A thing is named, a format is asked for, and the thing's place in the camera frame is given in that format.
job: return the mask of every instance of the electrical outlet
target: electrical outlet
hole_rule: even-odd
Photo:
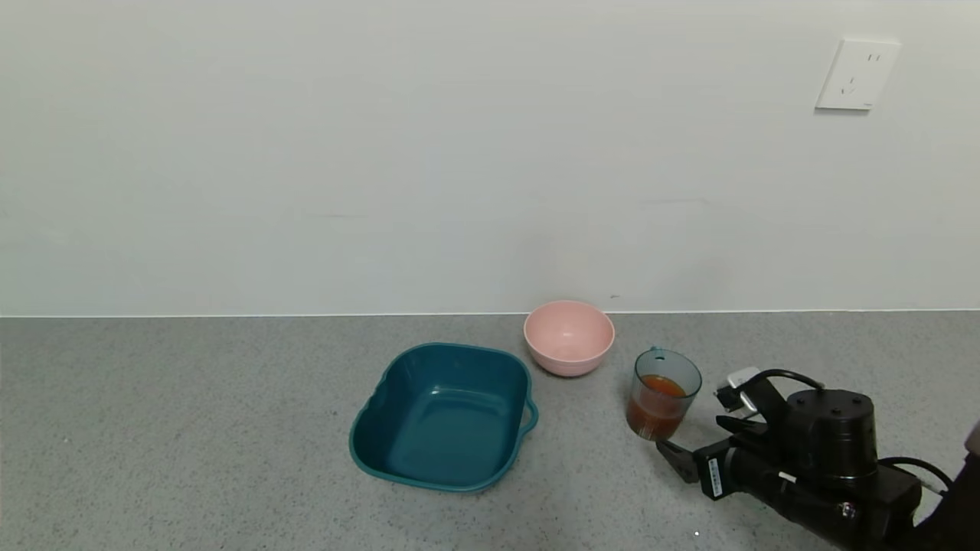
[[[842,40],[816,107],[865,111],[874,107],[901,48],[898,42]]]

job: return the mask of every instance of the teal plastic basin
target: teal plastic basin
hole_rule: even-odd
[[[422,344],[384,372],[351,428],[351,457],[378,478],[472,492],[504,475],[537,422],[530,373],[517,357]]]

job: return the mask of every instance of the bowl rim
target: bowl rim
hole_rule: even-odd
[[[600,313],[600,314],[603,315],[603,318],[606,319],[606,323],[610,325],[610,329],[612,330],[612,336],[610,336],[610,342],[609,342],[609,344],[606,345],[606,348],[604,348],[602,352],[600,352],[599,354],[596,354],[595,356],[591,356],[589,358],[582,358],[581,360],[560,360],[558,358],[555,358],[554,356],[549,356],[548,354],[545,354],[544,352],[538,350],[533,344],[531,344],[531,339],[527,337],[527,322],[529,322],[531,320],[531,316],[534,316],[534,313],[535,312],[541,310],[542,308],[545,308],[546,306],[551,306],[553,304],[562,304],[562,303],[579,304],[579,305],[582,305],[582,306],[588,306],[589,308],[591,308],[591,309],[595,310],[596,312],[598,312],[598,313]],[[535,308],[534,310],[531,310],[531,313],[527,315],[527,318],[524,318],[524,342],[527,343],[527,346],[529,346],[531,348],[531,350],[533,350],[534,352],[540,354],[541,356],[543,356],[543,357],[545,357],[545,358],[547,358],[549,360],[552,360],[552,361],[555,361],[555,362],[566,362],[566,363],[581,364],[581,363],[585,363],[585,362],[591,362],[591,361],[596,360],[598,358],[602,358],[604,355],[606,355],[607,352],[610,351],[610,348],[613,348],[613,343],[615,342],[615,325],[613,324],[613,320],[610,319],[609,314],[603,312],[602,310],[599,310],[598,308],[596,308],[592,304],[589,304],[587,302],[583,302],[581,300],[570,300],[570,299],[553,300],[551,302],[546,302],[546,303],[542,304],[541,306]]]
[[[508,356],[514,361],[516,361],[524,372],[524,377],[527,381],[527,388],[524,393],[524,403],[523,403],[522,410],[523,409],[529,410],[530,418],[526,424],[517,426],[517,434],[514,436],[514,449],[511,451],[511,457],[508,458],[507,462],[497,472],[495,472],[490,477],[480,482],[470,484],[470,485],[443,484],[438,482],[421,480],[418,478],[409,478],[407,476],[395,475],[385,471],[379,471],[377,469],[373,469],[369,467],[364,461],[361,460],[361,456],[358,455],[357,448],[354,445],[354,432],[357,429],[358,424],[361,422],[361,417],[370,408],[371,401],[373,401],[374,399],[374,395],[387,383],[388,373],[392,370],[392,368],[395,367],[395,364],[398,363],[398,361],[401,360],[403,356],[406,356],[407,354],[414,352],[419,348],[425,348],[430,346],[465,348],[470,350],[482,350],[482,351],[493,352],[496,354],[501,354],[504,356]],[[518,358],[516,355],[511,354],[506,350],[500,350],[497,348],[488,348],[485,346],[476,346],[472,344],[461,344],[456,342],[424,342],[416,346],[413,346],[408,350],[402,351],[401,353],[398,354],[398,356],[396,356],[391,361],[391,363],[388,364],[388,367],[385,368],[384,373],[381,374],[381,379],[374,386],[374,391],[371,393],[371,396],[367,399],[365,405],[361,408],[361,411],[358,412],[358,415],[354,418],[354,422],[351,424],[351,429],[348,431],[347,434],[347,449],[350,452],[351,459],[354,460],[355,465],[357,465],[358,468],[361,469],[361,471],[367,473],[368,475],[374,476],[376,478],[387,480],[389,482],[397,482],[400,484],[404,484],[406,486],[414,486],[416,488],[424,488],[428,490],[444,491],[450,493],[473,493],[473,492],[481,491],[493,485],[502,477],[504,477],[504,475],[507,473],[507,471],[511,469],[511,467],[514,465],[514,462],[516,461],[517,452],[520,451],[520,444],[523,443],[524,437],[533,428],[535,428],[537,424],[538,424],[538,407],[537,404],[534,403],[534,399],[531,394],[531,371],[527,368],[524,362],[522,362],[520,358]]]

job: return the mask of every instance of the clear plastic cup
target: clear plastic cup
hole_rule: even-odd
[[[683,355],[659,347],[640,354],[626,404],[626,422],[648,440],[668,440],[701,390],[701,372]]]

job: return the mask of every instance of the black cable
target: black cable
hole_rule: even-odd
[[[798,374],[796,372],[791,372],[789,370],[765,370],[763,372],[759,372],[759,373],[753,375],[751,378],[749,378],[749,380],[747,380],[747,381],[743,382],[742,384],[739,384],[738,386],[736,386],[735,387],[735,391],[736,392],[741,391],[746,386],[749,386],[750,384],[752,384],[754,382],[759,382],[760,380],[762,380],[764,378],[770,378],[771,376],[782,376],[782,377],[786,377],[786,378],[791,378],[792,380],[798,380],[799,382],[801,382],[803,384],[807,384],[809,386],[812,386],[813,388],[816,388],[817,390],[823,390],[823,383],[822,382],[817,382],[817,381],[813,380],[812,378],[809,378],[808,376],[800,375],[800,374]]]
[[[943,484],[946,485],[946,489],[950,489],[953,487],[953,479],[950,478],[949,475],[947,475],[946,473],[940,471],[939,467],[936,467],[935,465],[929,463],[928,461],[922,461],[921,459],[915,459],[914,457],[899,456],[899,457],[886,457],[884,459],[879,459],[878,463],[882,465],[889,465],[889,466],[914,465],[916,467],[925,469],[929,473],[935,475],[936,478],[941,480]]]

